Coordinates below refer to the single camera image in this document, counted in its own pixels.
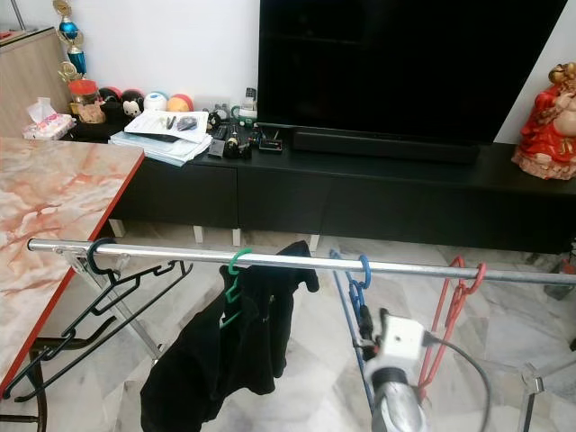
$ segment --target cable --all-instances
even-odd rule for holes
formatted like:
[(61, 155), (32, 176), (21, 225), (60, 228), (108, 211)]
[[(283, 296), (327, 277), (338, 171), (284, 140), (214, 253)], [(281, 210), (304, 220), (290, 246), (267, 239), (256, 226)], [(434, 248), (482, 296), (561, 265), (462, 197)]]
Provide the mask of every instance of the cable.
[(468, 363), (470, 363), (474, 367), (474, 369), (476, 369), (476, 371), (478, 371), (478, 374), (480, 374), (482, 382), (484, 383), (484, 387), (486, 388), (486, 401), (484, 402), (484, 413), (482, 416), (480, 432), (485, 432), (486, 429), (488, 428), (488, 420), (490, 419), (491, 394), (492, 394), (490, 381), (488, 380), (488, 375), (486, 375), (482, 367), (478, 363), (476, 363), (476, 361), (473, 358), (471, 358), (468, 354), (466, 354), (459, 346), (456, 346), (448, 342), (447, 340), (443, 340), (438, 337), (432, 336), (432, 334), (427, 332), (425, 335), (425, 345), (429, 344), (440, 344), (449, 347), (450, 349), (453, 349), (460, 356), (464, 357), (464, 359)]

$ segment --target blue trophy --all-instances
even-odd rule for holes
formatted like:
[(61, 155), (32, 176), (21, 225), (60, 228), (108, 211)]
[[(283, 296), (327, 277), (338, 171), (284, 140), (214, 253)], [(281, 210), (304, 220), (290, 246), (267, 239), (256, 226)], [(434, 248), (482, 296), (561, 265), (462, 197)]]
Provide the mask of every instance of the blue trophy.
[(67, 54), (70, 62), (76, 67), (79, 74), (86, 73), (86, 58), (82, 51), (84, 35), (77, 26), (70, 20), (72, 8), (66, 0), (54, 0), (52, 2), (56, 12), (62, 17), (62, 22), (56, 33), (61, 41), (67, 44)]

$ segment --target cabinet leg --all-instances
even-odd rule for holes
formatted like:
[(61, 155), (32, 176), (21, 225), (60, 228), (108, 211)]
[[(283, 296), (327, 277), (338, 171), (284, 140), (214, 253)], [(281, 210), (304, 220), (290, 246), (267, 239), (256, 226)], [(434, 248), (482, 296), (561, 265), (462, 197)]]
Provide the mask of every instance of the cabinet leg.
[(200, 225), (194, 225), (194, 240), (196, 243), (203, 243), (204, 242), (204, 228)]
[(310, 236), (310, 252), (316, 252), (316, 249), (318, 249), (318, 242), (320, 241), (320, 234), (312, 234)]
[(124, 237), (124, 235), (126, 235), (124, 222), (120, 219), (109, 219), (108, 223), (110, 223), (110, 228), (112, 228), (115, 237)]
[(232, 246), (240, 246), (240, 237), (242, 235), (242, 231), (240, 228), (236, 228), (232, 230)]

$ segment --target black clothing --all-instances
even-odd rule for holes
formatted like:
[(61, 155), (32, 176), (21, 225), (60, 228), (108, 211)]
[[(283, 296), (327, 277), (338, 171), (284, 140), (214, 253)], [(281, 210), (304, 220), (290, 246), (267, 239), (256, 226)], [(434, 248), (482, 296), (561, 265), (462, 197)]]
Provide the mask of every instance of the black clothing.
[[(298, 242), (279, 255), (309, 257), (308, 245)], [(142, 391), (144, 432), (194, 432), (214, 419), (224, 398), (247, 387), (256, 394), (275, 388), (282, 375), (290, 336), (293, 293), (300, 282), (319, 289), (313, 270), (252, 265), (237, 269), (240, 294), (233, 303), (224, 292), (186, 325), (176, 342), (152, 368)], [(220, 268), (225, 290), (236, 276)], [(241, 311), (226, 327), (225, 320)]]

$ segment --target marble table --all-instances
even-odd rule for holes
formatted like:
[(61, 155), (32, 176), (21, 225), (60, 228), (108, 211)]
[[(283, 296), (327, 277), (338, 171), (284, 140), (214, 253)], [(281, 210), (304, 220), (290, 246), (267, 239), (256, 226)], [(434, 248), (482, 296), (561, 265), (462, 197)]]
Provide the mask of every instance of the marble table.
[(0, 138), (0, 394), (74, 274), (28, 240), (95, 239), (143, 158), (139, 148)]

